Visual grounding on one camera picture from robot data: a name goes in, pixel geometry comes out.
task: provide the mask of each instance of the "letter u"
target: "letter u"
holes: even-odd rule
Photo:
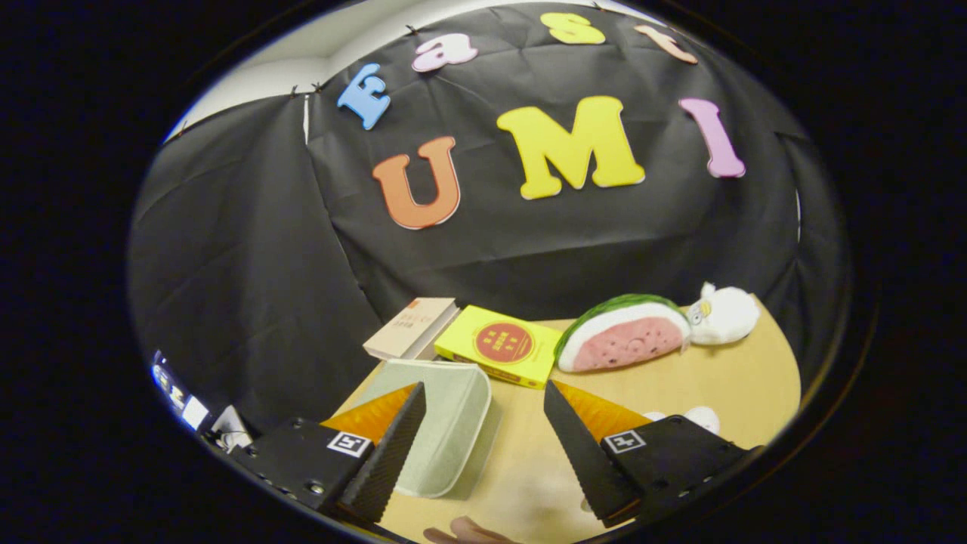
[[[429,160],[436,184],[436,199],[430,204],[418,204],[410,191],[406,167],[407,155],[396,155],[376,165],[372,177],[379,181],[390,217],[397,225],[418,230],[447,221],[460,205],[460,185],[456,181],[454,160],[450,150],[456,141],[452,136],[441,136],[420,146],[417,154]]]

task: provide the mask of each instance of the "yellow letter m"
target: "yellow letter m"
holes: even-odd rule
[[[550,161],[575,189],[584,187],[591,154],[598,168],[591,180],[599,187],[634,185],[645,179],[645,169],[634,161],[621,101],[588,97],[577,103],[574,128],[569,133],[540,108],[519,107],[497,118],[497,127],[513,135],[524,166],[520,195],[528,200],[555,196],[561,180],[551,175]]]

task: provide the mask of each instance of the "table surface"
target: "table surface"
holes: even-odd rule
[[[756,303],[762,316],[738,343],[693,345],[612,372],[581,375],[555,368],[550,377],[642,413],[672,415],[707,406],[718,414],[723,438],[743,448],[765,444],[796,414],[800,377],[785,336]],[[571,322],[538,321],[560,330]],[[337,413],[354,405],[381,366]],[[428,542],[424,529],[449,531],[450,521],[463,515],[527,544],[574,542],[606,532],[581,508],[577,477],[543,413],[543,391],[493,378],[491,386],[490,414],[454,488],[439,499],[393,493],[379,525],[417,542]]]

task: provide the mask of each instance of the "foam letter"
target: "foam letter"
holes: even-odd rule
[[[645,24],[639,24],[638,26],[635,26],[634,29],[642,34],[647,35],[652,39],[652,41],[658,44],[659,47],[664,49],[666,53],[677,58],[678,60],[687,62],[689,64],[698,64],[698,59],[695,58],[695,55],[686,53],[679,49],[678,43],[675,42],[675,39],[671,36],[665,36],[658,30],[655,30],[654,28]]]
[[[450,150],[456,141],[452,136],[441,136],[420,146],[417,153],[429,160],[436,183],[436,199],[431,204],[418,204],[410,192],[406,179],[407,155],[396,155],[376,165],[372,177],[383,188],[383,198],[390,217],[397,225],[414,230],[439,225],[447,221],[460,205],[460,185],[456,181],[454,160]]]
[[[336,101],[337,107],[348,106],[362,117],[363,128],[366,130],[371,129],[390,106],[390,97],[373,96],[374,93],[386,90],[386,83],[373,75],[378,70],[379,65],[376,63],[363,66]]]
[[[565,44],[603,44],[604,34],[591,26],[591,21],[575,14],[544,14],[541,22],[550,35]]]
[[[550,174],[547,161],[575,189],[584,187],[591,153],[598,169],[591,179],[599,187],[633,185],[645,179],[645,169],[634,161],[625,127],[621,124],[621,101],[612,97],[588,97],[577,103],[570,133],[534,106],[519,107],[497,118],[497,127],[513,135],[524,166],[520,195],[528,200],[561,192],[561,180]]]
[[[470,47],[466,34],[447,34],[420,45],[417,54],[420,56],[413,59],[413,70],[432,72],[447,64],[471,61],[477,56],[477,50]]]
[[[718,119],[718,106],[697,98],[682,99],[678,105],[691,113],[705,138],[710,156],[709,173],[714,177],[742,177],[746,173],[746,165],[735,156],[732,142]]]

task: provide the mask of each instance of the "finger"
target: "finger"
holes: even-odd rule
[[[499,532],[484,529],[477,525],[468,516],[456,518],[450,523],[450,529],[454,532],[460,542],[467,544],[488,544],[492,542],[511,542],[511,540]]]
[[[446,534],[436,527],[431,527],[424,530],[424,538],[433,542],[433,544],[460,544],[460,541],[456,538]]]

